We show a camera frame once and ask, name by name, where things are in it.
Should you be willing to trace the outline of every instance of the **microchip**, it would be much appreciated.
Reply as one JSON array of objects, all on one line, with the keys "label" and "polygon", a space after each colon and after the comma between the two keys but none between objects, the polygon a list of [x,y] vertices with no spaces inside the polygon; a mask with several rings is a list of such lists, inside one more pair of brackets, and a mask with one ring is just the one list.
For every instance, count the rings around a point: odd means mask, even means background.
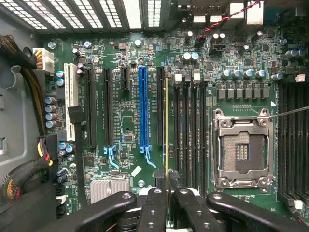
[{"label": "microchip", "polygon": [[251,60],[245,59],[245,66],[251,66]]},{"label": "microchip", "polygon": [[268,52],[269,46],[267,44],[263,44],[263,52]]},{"label": "microchip", "polygon": [[207,63],[206,70],[213,70],[213,65],[211,63]]},{"label": "microchip", "polygon": [[126,43],[119,43],[119,49],[125,50],[126,49]]},{"label": "microchip", "polygon": [[93,156],[84,156],[84,166],[94,167],[95,158]]}]

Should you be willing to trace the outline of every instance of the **electrolytic capacitor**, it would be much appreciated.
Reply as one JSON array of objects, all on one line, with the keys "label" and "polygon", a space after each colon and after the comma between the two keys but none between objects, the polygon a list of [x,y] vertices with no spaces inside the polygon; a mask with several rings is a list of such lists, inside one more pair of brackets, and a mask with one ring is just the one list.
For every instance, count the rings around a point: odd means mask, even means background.
[{"label": "electrolytic capacitor", "polygon": [[261,31],[258,31],[253,37],[251,37],[251,41],[257,41],[258,39],[260,39],[263,36],[263,33]]},{"label": "electrolytic capacitor", "polygon": [[249,45],[244,45],[243,47],[241,47],[239,50],[238,50],[238,53],[240,54],[240,55],[243,55],[245,52],[247,52],[248,50],[249,50]]},{"label": "electrolytic capacitor", "polygon": [[274,81],[279,81],[283,78],[283,75],[281,73],[275,74],[271,76],[271,79],[273,79]]},{"label": "electrolytic capacitor", "polygon": [[53,127],[55,127],[56,125],[57,125],[57,123],[56,123],[56,121],[47,121],[46,123],[45,123],[45,125],[46,125],[46,127],[47,128],[53,128]]},{"label": "electrolytic capacitor", "polygon": [[56,114],[55,113],[47,113],[45,115],[46,120],[51,121],[56,119]]},{"label": "electrolytic capacitor", "polygon": [[248,78],[252,78],[254,74],[254,70],[253,69],[248,69],[243,73],[243,77],[248,79]]},{"label": "electrolytic capacitor", "polygon": [[67,151],[68,153],[71,153],[71,152],[73,152],[74,150],[75,150],[75,145],[74,145],[74,144],[67,145],[66,151]]},{"label": "electrolytic capacitor", "polygon": [[236,69],[232,72],[232,78],[233,79],[239,79],[241,77],[241,70]]},{"label": "electrolytic capacitor", "polygon": [[219,38],[217,39],[217,44],[221,43],[225,39],[225,34],[220,33]]},{"label": "electrolytic capacitor", "polygon": [[67,170],[66,168],[62,168],[61,170],[59,170],[58,172],[56,172],[56,175],[57,175],[58,177],[61,177],[61,176],[65,175],[65,174],[67,174],[67,173],[68,173],[68,170]]},{"label": "electrolytic capacitor", "polygon": [[218,35],[217,33],[215,33],[215,34],[212,35],[212,37],[211,37],[211,39],[209,40],[209,42],[210,42],[211,44],[213,44],[214,42],[217,41],[218,38],[219,38],[219,35]]},{"label": "electrolytic capacitor", "polygon": [[62,70],[58,70],[58,71],[56,72],[56,77],[58,77],[58,78],[63,78],[63,77],[64,77],[64,72],[63,72]]},{"label": "electrolytic capacitor", "polygon": [[81,52],[77,49],[77,48],[73,48],[72,49],[72,53],[77,56],[77,57],[80,57],[81,56]]},{"label": "electrolytic capacitor", "polygon": [[54,104],[56,99],[54,97],[46,97],[44,101],[46,104]]},{"label": "electrolytic capacitor", "polygon": [[65,174],[65,175],[59,177],[59,178],[57,179],[57,182],[58,182],[58,183],[63,183],[63,182],[65,182],[67,179],[68,179],[68,175]]},{"label": "electrolytic capacitor", "polygon": [[231,71],[229,69],[225,69],[223,70],[223,72],[221,73],[221,78],[222,79],[227,79],[231,76]]},{"label": "electrolytic capacitor", "polygon": [[265,70],[259,70],[259,71],[257,71],[256,73],[255,73],[255,77],[257,78],[257,79],[262,79],[262,78],[264,78],[266,76],[266,71]]},{"label": "electrolytic capacitor", "polygon": [[293,50],[289,50],[285,53],[285,56],[288,58],[288,59],[291,59],[291,58],[294,58],[298,55],[298,51],[296,49],[293,49]]},{"label": "electrolytic capacitor", "polygon": [[187,42],[189,42],[192,39],[193,36],[193,32],[188,31],[187,35],[185,36],[184,40]]},{"label": "electrolytic capacitor", "polygon": [[64,80],[62,78],[58,78],[56,83],[58,86],[64,86]]},{"label": "electrolytic capacitor", "polygon": [[78,64],[77,64],[77,68],[78,68],[78,69],[81,69],[81,70],[83,70],[83,71],[85,71],[85,69],[86,69],[85,65],[83,65],[82,63],[78,63]]},{"label": "electrolytic capacitor", "polygon": [[53,113],[55,111],[56,111],[56,106],[55,105],[46,105],[45,106],[45,112]]}]

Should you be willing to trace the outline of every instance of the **pci slot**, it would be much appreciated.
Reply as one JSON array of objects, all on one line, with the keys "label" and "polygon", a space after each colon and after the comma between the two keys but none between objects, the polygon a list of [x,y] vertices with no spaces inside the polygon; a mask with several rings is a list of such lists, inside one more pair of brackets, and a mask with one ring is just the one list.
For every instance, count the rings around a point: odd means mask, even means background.
[{"label": "pci slot", "polygon": [[154,168],[155,164],[151,161],[148,133],[148,73],[145,66],[139,67],[139,97],[140,97],[140,152],[144,154],[147,163]]},{"label": "pci slot", "polygon": [[120,82],[122,90],[130,90],[130,75],[127,67],[120,69]]},{"label": "pci slot", "polygon": [[164,85],[164,67],[156,69],[156,101],[157,101],[157,127],[158,127],[158,145],[163,146],[163,85]]},{"label": "pci slot", "polygon": [[93,69],[86,69],[86,120],[88,147],[97,146],[97,107],[96,107],[96,78]]},{"label": "pci slot", "polygon": [[78,106],[78,77],[76,70],[76,65],[72,63],[64,64],[67,141],[75,141],[75,128],[74,124],[70,122],[68,108]]},{"label": "pci slot", "polygon": [[110,164],[119,169],[119,163],[115,160],[114,152],[116,151],[114,141],[114,112],[112,98],[112,71],[103,69],[103,105],[104,105],[104,154],[109,156]]},{"label": "pci slot", "polygon": [[191,173],[191,159],[189,155],[189,85],[190,83],[183,84],[183,186],[191,187],[192,173]]}]

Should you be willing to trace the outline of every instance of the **wire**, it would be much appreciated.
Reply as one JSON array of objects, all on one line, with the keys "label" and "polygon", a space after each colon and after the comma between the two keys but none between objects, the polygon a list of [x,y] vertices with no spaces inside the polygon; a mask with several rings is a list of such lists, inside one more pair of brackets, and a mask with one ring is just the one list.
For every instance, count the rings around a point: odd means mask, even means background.
[{"label": "wire", "polygon": [[230,16],[224,17],[224,18],[222,18],[219,22],[216,22],[216,23],[212,24],[209,28],[206,28],[206,29],[204,30],[204,34],[201,35],[201,37],[204,37],[204,35],[206,35],[208,32],[210,32],[210,30],[211,30],[212,28],[221,25],[224,21],[229,20],[229,19],[230,19],[231,17],[233,17],[233,16],[238,15],[239,13],[244,12],[245,10],[254,7],[255,5],[259,4],[261,1],[262,1],[262,0],[258,0],[258,1],[256,1],[255,3],[253,3],[253,4],[251,4],[251,5],[249,5],[249,6],[245,7],[245,8],[243,8],[242,10],[240,10],[240,11],[238,11],[238,12],[235,12],[235,13],[231,14]]}]

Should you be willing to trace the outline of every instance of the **ram slot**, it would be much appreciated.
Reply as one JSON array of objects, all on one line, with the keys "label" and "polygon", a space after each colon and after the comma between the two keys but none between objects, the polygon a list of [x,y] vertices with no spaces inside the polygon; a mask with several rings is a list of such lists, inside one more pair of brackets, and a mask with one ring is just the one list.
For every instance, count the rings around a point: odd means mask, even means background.
[{"label": "ram slot", "polygon": [[92,69],[86,69],[86,120],[88,147],[97,146],[97,107],[96,107],[96,78]]},{"label": "ram slot", "polygon": [[68,108],[78,105],[78,77],[76,70],[76,65],[72,63],[64,64],[67,141],[75,141],[75,128],[74,124],[70,122]]},{"label": "ram slot", "polygon": [[158,145],[163,146],[163,85],[164,85],[164,67],[156,69],[156,101],[157,101],[157,128]]},{"label": "ram slot", "polygon": [[115,142],[111,69],[103,69],[103,82],[105,147],[112,147]]},{"label": "ram slot", "polygon": [[183,84],[183,186],[192,186],[192,173],[191,173],[191,159],[190,159],[190,144],[189,144],[189,129],[190,129],[190,119],[189,119],[189,83]]}]

